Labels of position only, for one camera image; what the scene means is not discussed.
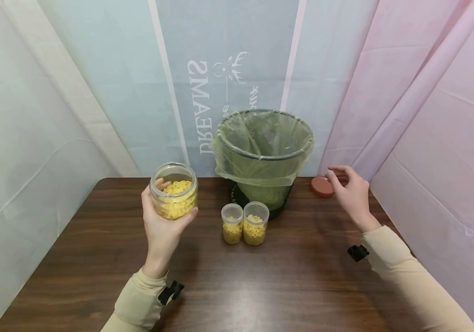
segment plastic tube container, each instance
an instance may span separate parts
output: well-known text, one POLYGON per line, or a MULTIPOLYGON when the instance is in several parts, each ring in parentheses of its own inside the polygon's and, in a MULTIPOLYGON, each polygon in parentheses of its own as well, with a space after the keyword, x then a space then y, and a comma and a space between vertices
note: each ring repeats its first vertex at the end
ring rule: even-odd
POLYGON ((237 244, 242 237, 242 207, 230 203, 222 207, 222 234, 228 244, 237 244))
POLYGON ((163 164, 150 179, 150 193, 157 213, 176 220, 198 204, 198 179, 187 165, 163 164))
POLYGON ((261 202, 250 202, 244 206, 243 237, 249 245, 260 245, 267 234, 270 211, 261 202))

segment red lid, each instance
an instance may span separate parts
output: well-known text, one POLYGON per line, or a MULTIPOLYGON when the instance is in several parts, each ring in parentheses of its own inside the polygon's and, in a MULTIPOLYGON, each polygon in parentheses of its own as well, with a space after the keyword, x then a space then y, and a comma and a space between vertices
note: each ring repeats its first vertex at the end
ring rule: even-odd
POLYGON ((317 176, 311 181, 311 190, 316 196, 329 198, 334 195, 333 187, 323 176, 317 176))

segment wrist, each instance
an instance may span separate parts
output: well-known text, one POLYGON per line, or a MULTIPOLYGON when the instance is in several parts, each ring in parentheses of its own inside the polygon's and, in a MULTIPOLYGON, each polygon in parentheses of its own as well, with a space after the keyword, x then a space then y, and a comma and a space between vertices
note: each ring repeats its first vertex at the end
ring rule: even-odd
POLYGON ((167 266, 168 259, 148 252, 142 271, 147 277, 161 279, 167 273, 167 266))
POLYGON ((355 223, 359 228, 361 233, 367 233, 383 226, 381 223, 379 223, 376 217, 370 213, 370 211, 366 211, 365 213, 356 213, 350 215, 350 217, 353 220, 353 223, 355 223))

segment light blue backdrop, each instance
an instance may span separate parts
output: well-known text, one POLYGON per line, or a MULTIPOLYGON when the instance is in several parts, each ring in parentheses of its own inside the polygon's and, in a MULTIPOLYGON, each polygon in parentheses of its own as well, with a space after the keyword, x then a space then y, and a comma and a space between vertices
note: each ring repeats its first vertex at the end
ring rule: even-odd
POLYGON ((143 175, 186 160, 199 176, 215 175, 208 143, 218 123, 237 109, 279 109, 292 66, 286 111, 314 130, 300 172, 314 176, 377 0, 39 3, 143 175))

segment long sleeve shirt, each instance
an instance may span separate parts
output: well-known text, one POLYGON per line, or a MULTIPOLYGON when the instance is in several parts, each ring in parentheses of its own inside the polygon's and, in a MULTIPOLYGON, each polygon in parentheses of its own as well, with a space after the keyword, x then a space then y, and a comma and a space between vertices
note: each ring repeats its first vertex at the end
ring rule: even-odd
MULTIPOLYGON (((363 234, 363 245, 375 271, 390 284, 425 332, 474 332, 474 324, 446 290, 411 254, 390 228, 363 234)), ((157 297, 167 276, 151 279, 140 270, 126 283, 115 311, 102 332, 144 332, 153 327, 163 308, 157 297)))

